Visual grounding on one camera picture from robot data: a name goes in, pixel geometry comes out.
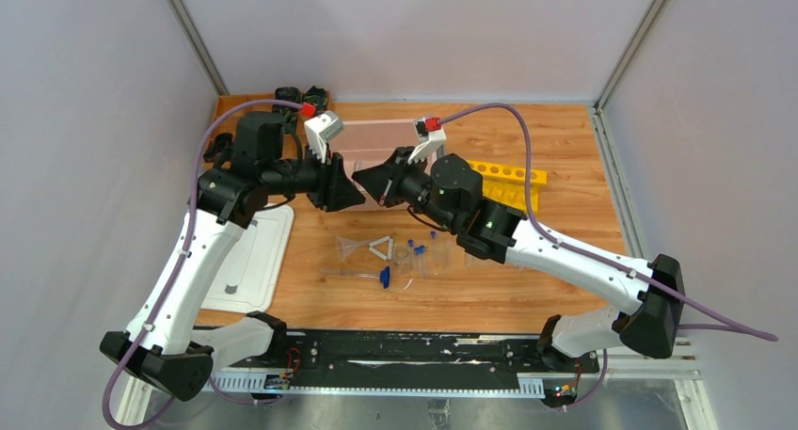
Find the clear test tube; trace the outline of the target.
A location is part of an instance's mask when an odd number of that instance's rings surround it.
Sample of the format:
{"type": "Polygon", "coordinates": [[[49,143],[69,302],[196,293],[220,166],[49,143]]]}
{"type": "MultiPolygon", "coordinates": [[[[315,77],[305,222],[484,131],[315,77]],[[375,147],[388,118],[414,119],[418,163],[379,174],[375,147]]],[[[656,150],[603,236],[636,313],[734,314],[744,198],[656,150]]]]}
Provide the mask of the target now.
{"type": "Polygon", "coordinates": [[[439,254],[438,254],[439,268],[447,269],[450,265],[450,240],[439,240],[439,254]]]}

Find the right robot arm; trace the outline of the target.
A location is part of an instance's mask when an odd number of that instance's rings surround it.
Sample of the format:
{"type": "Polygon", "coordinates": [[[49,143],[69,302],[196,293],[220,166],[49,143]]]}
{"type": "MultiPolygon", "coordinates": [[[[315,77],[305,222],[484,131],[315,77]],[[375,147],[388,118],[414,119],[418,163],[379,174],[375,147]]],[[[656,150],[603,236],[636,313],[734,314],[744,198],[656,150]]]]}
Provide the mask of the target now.
{"type": "Polygon", "coordinates": [[[475,258],[543,272],[607,302],[597,311],[546,321],[535,354],[543,367],[561,371],[589,352],[619,346],[654,359],[673,355],[683,305],[651,282],[683,292],[676,259],[622,256],[553,231],[484,197],[483,177],[465,159],[449,154],[426,167],[410,162],[411,152],[398,148],[352,178],[379,205],[406,204],[427,216],[475,258]]]}

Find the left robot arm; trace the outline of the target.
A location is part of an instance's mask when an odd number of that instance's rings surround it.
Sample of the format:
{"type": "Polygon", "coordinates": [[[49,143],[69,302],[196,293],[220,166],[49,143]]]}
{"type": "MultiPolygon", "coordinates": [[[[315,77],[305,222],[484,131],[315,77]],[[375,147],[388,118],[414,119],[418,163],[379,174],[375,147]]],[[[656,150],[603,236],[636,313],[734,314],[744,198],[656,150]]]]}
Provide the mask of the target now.
{"type": "Polygon", "coordinates": [[[304,194],[326,212],[364,203],[343,157],[328,145],[343,130],[339,117],[327,111],[304,126],[308,146],[286,159],[281,114],[254,111],[238,120],[231,147],[196,179],[186,233],[151,295],[125,330],[109,331],[101,341],[101,352],[127,374],[187,402],[214,371],[244,358],[266,367],[286,360],[287,326],[262,311],[210,330],[194,324],[219,268],[271,196],[304,194]]]}

